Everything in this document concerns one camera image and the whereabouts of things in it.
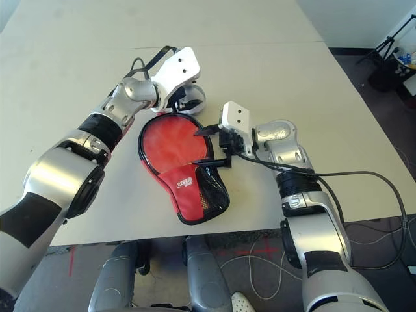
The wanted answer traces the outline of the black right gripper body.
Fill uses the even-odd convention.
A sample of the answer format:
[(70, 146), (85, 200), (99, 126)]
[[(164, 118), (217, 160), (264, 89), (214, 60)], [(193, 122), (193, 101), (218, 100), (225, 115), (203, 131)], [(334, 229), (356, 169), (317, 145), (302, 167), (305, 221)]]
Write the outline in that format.
[(244, 139), (234, 130), (219, 129), (219, 146), (227, 156), (244, 153)]

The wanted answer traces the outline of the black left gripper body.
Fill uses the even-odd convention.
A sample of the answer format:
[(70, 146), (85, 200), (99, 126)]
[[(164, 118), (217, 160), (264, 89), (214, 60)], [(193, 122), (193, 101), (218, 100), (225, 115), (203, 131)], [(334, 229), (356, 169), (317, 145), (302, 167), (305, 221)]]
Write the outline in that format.
[(186, 96), (187, 93), (184, 86), (179, 87), (174, 92), (174, 109), (186, 109)]

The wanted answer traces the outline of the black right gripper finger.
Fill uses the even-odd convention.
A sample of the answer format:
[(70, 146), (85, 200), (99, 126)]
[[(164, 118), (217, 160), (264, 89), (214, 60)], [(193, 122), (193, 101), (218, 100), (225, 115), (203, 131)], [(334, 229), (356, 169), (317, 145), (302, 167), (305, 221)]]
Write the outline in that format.
[(194, 136), (196, 137), (209, 137), (211, 135), (215, 135), (220, 131), (219, 125), (209, 125), (207, 127), (203, 127), (201, 129), (198, 129)]
[(192, 164), (201, 167), (213, 167), (213, 168), (231, 168), (232, 167), (232, 155), (227, 153), (223, 159), (215, 159), (212, 157), (197, 159), (192, 161)]

